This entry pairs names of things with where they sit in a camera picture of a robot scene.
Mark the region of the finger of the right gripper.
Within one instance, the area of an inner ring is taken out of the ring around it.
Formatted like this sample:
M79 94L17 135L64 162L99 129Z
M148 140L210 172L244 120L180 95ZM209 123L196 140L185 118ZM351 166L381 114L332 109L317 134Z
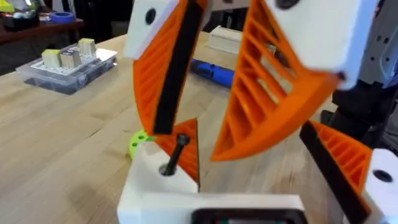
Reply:
M124 55L132 59L133 92L144 130L171 134L206 0L135 0Z
M252 156L278 144L335 90L354 87L377 2L238 5L248 13L212 161Z

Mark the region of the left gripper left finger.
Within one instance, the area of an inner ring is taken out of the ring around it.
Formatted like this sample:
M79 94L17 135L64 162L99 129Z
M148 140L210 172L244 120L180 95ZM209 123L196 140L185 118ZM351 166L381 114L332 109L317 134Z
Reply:
M178 134L190 140L177 155L170 175L165 170ZM132 162L117 207L119 223L191 223L200 188L197 119L175 126L171 135L137 133Z

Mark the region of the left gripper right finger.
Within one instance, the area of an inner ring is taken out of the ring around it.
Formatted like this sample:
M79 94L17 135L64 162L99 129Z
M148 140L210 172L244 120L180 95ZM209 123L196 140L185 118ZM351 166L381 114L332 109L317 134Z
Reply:
M307 121L300 139L344 213L345 223L397 224L397 155L371 149L324 124Z

